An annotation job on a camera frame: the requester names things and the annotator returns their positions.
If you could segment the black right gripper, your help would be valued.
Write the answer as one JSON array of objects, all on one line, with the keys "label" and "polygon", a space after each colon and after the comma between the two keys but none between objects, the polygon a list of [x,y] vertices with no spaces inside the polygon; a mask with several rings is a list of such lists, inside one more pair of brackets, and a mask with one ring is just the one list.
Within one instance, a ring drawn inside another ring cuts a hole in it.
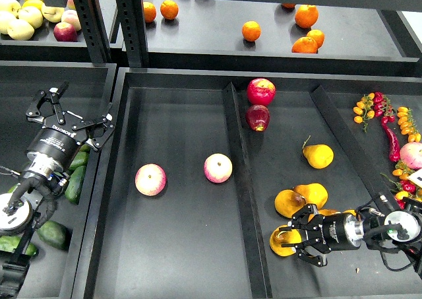
[{"label": "black right gripper", "polygon": [[[324,267],[327,266],[326,253],[360,248],[361,234],[355,231],[356,223],[356,217],[350,213],[322,216],[315,204],[308,203],[293,214],[289,224],[280,226],[278,231],[303,230],[306,240],[288,246],[294,246],[297,257],[304,262]],[[309,248],[320,254],[310,253]]]}]

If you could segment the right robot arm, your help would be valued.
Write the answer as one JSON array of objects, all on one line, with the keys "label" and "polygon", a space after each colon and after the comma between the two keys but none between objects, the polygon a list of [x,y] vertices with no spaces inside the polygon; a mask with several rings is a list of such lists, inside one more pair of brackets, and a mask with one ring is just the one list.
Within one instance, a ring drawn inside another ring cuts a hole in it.
[{"label": "right robot arm", "polygon": [[387,215],[363,205],[354,212],[324,215],[313,203],[308,203],[293,214],[284,226],[273,231],[270,247],[279,256],[296,255],[300,260],[323,267],[326,254],[333,251],[351,251],[365,244],[378,251],[384,266],[386,255],[404,253],[408,263],[421,274],[421,202],[409,197],[402,208]]}]

